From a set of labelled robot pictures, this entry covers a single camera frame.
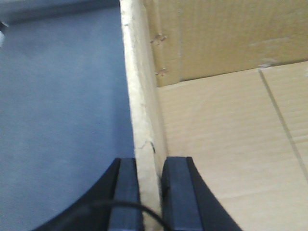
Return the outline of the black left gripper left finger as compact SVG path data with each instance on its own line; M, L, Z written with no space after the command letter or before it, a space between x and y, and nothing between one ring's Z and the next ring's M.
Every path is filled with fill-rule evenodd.
M38 231L142 231L134 158L116 158L99 180Z

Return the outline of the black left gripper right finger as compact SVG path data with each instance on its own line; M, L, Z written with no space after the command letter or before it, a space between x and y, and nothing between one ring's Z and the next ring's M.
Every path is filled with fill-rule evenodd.
M162 216L172 230L241 230L204 182L191 157L168 157L161 186Z

